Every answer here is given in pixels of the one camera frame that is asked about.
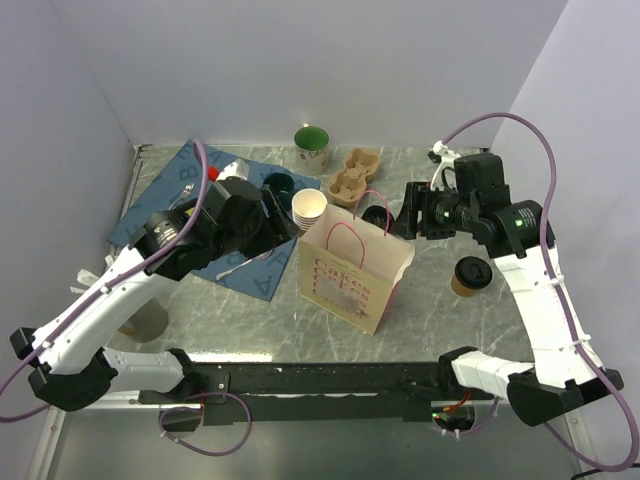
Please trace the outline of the brown paper coffee cup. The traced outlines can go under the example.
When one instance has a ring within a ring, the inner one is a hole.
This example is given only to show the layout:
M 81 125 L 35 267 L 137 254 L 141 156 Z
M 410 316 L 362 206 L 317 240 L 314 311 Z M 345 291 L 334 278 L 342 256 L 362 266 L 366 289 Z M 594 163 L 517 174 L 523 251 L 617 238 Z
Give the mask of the brown paper coffee cup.
M 480 290 L 484 289 L 484 285 L 476 285 L 473 283 L 469 283 L 465 280 L 464 277 L 460 277 L 457 274 L 454 274 L 451 278 L 450 286 L 452 291 L 463 298 L 469 298 L 476 295 Z

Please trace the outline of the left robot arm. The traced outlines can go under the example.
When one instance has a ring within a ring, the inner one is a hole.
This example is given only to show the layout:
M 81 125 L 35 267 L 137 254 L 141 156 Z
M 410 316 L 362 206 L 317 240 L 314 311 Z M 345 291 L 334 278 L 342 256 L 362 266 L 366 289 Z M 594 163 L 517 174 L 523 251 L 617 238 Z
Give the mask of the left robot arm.
M 269 188 L 238 177 L 215 181 L 203 197 L 152 214 L 105 274 L 61 315 L 11 335 L 16 356 L 33 368 L 28 381 L 34 395 L 66 412 L 122 391 L 190 400 L 204 382 L 183 350 L 126 353 L 108 348 L 108 340 L 191 272 L 233 252 L 252 259 L 299 233 Z

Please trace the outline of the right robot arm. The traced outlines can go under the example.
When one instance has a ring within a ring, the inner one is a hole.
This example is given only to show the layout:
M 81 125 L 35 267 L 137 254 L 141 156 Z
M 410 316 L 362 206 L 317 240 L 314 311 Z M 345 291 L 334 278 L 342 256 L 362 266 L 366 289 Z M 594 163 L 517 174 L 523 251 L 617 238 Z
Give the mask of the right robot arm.
M 437 385 L 446 397 L 470 388 L 509 401 L 527 425 L 537 426 L 624 386 L 603 366 L 570 303 L 551 227 L 533 200 L 513 202 L 502 160 L 491 153 L 461 156 L 432 151 L 440 163 L 428 182 L 409 182 L 392 233 L 406 240 L 471 234 L 504 276 L 525 325 L 534 360 L 516 362 L 461 347 L 439 358 Z

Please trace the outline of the cream cakes paper bag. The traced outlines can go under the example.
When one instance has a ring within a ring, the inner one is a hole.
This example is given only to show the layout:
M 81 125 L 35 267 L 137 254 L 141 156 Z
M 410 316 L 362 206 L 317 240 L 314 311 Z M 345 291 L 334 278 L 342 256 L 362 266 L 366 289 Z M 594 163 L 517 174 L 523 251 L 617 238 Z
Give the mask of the cream cakes paper bag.
M 300 293 L 373 335 L 414 255 L 413 244 L 328 202 L 298 241 Z

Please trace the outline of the brown pulp cup carrier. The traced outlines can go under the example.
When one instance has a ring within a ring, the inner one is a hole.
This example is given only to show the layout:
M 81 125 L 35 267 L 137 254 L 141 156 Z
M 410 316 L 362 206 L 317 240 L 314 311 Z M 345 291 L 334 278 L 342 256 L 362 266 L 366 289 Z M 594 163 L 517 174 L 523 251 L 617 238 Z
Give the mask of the brown pulp cup carrier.
M 338 206 L 353 208 L 377 175 L 380 165 L 381 157 L 376 151 L 367 148 L 350 150 L 343 168 L 328 182 L 329 200 Z

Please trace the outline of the black cup lid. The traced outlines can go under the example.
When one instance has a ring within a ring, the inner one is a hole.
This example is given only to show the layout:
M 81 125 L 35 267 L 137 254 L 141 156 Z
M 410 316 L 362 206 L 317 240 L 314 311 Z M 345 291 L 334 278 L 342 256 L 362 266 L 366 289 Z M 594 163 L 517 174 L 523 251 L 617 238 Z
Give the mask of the black cup lid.
M 493 280 L 493 271 L 489 264 L 475 256 L 467 256 L 459 260 L 454 267 L 454 274 L 464 277 L 469 283 L 484 285 L 485 288 Z

